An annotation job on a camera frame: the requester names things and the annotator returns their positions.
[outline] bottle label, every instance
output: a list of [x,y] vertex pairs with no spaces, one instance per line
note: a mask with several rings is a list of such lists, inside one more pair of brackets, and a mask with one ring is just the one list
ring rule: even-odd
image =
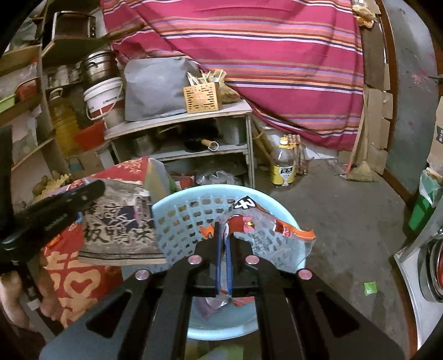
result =
[[273,166],[271,169],[271,182],[275,185],[288,186],[294,181],[293,166]]

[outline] concrete floor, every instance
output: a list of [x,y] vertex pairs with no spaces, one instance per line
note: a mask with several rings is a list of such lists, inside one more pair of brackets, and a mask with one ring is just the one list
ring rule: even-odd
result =
[[[406,242],[403,200],[381,177],[375,183],[346,181],[333,175],[324,160],[311,161],[308,174],[295,182],[291,189],[274,191],[268,173],[256,171],[257,190],[284,205],[302,229],[314,229],[317,240],[307,267],[409,358],[404,306],[389,262]],[[371,281],[377,282],[378,293],[365,296],[363,283]],[[244,345],[244,359],[255,360],[260,358],[259,341],[256,332],[229,342]],[[204,343],[199,347],[209,350],[225,342]]]

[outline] pink striped fabric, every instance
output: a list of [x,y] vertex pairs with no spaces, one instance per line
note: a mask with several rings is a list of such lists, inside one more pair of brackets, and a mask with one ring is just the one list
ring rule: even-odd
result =
[[119,59],[185,55],[223,68],[272,126],[352,148],[363,100],[360,33],[350,0],[101,0]]

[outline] human hand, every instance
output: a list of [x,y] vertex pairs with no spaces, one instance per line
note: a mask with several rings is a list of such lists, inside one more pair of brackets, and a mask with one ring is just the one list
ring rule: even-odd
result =
[[[40,311],[44,316],[52,320],[60,321],[62,316],[62,306],[57,298],[54,285],[48,272],[43,268],[47,265],[47,260],[40,255],[40,279],[37,287],[43,296],[40,303]],[[0,276],[0,303],[3,305],[5,313],[11,322],[21,328],[33,330],[33,325],[25,314],[19,303],[19,296],[22,292],[22,281],[16,271]]]

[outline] pan handle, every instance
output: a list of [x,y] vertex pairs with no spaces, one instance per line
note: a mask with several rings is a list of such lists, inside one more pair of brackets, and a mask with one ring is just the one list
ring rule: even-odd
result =
[[219,144],[216,141],[211,141],[206,139],[202,140],[202,145],[207,146],[208,149],[211,151],[217,151],[219,148]]

